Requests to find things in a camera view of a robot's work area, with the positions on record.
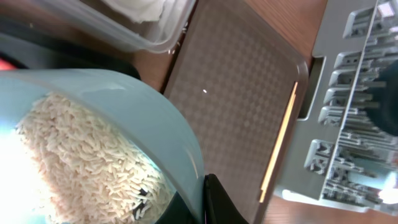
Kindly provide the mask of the light blue rice bowl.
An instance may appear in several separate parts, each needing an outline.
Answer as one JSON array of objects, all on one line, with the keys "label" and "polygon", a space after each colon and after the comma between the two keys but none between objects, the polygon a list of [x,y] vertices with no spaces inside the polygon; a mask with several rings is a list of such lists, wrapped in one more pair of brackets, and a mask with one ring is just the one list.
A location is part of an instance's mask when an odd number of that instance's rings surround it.
[{"label": "light blue rice bowl", "polygon": [[176,107],[129,75],[101,69],[1,72],[1,140],[50,91],[79,102],[117,127],[174,186],[197,223],[204,223],[200,144]]}]

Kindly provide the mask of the orange carrot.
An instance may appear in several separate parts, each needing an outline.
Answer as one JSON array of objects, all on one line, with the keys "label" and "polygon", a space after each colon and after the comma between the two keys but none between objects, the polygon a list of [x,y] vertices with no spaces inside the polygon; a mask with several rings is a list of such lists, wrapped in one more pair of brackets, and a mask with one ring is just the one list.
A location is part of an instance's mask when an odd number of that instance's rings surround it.
[{"label": "orange carrot", "polygon": [[16,67],[10,62],[0,59],[0,70],[14,70]]}]

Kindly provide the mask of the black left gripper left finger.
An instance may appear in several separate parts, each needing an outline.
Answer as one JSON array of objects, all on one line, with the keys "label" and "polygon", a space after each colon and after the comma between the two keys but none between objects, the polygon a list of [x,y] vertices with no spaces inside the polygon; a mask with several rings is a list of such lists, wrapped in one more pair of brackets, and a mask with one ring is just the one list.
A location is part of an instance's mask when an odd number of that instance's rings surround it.
[{"label": "black left gripper left finger", "polygon": [[188,198],[176,192],[155,224],[198,224],[197,208]]}]

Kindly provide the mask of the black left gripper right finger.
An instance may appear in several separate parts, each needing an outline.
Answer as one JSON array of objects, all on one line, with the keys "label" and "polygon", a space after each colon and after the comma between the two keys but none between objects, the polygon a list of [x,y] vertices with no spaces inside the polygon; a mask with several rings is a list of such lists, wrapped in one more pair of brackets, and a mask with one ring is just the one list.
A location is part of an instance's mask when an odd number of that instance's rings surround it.
[{"label": "black left gripper right finger", "polygon": [[207,224],[248,224],[216,175],[205,176],[203,190]]}]

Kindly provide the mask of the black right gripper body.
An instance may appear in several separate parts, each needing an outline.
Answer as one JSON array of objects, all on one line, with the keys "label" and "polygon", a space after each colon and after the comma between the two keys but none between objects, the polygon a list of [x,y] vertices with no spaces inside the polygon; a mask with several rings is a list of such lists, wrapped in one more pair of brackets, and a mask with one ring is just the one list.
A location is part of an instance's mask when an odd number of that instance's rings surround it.
[{"label": "black right gripper body", "polygon": [[385,82],[383,88],[371,88],[373,102],[379,103],[376,109],[368,110],[369,119],[382,131],[397,136],[397,61],[379,73],[375,82]]}]

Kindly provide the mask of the white napkin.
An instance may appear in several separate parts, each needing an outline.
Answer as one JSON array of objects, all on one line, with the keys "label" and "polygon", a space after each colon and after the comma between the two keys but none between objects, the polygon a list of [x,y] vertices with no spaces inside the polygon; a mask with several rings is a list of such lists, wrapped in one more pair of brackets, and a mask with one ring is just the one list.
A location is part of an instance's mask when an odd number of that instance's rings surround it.
[{"label": "white napkin", "polygon": [[165,0],[103,0],[103,2],[138,23],[158,21],[165,4]]}]

